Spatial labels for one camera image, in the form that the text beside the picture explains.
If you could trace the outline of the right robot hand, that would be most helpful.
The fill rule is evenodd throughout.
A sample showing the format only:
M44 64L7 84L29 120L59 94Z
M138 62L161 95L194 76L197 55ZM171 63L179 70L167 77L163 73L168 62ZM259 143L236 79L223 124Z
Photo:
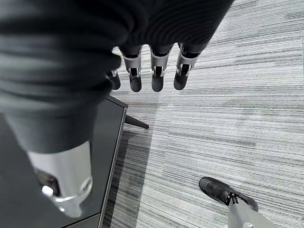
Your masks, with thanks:
M91 138L98 105L125 64L141 90L141 51L152 88L163 87L172 46L182 90L230 0L3 0L0 111L26 152L42 193L66 216L83 215L93 186Z

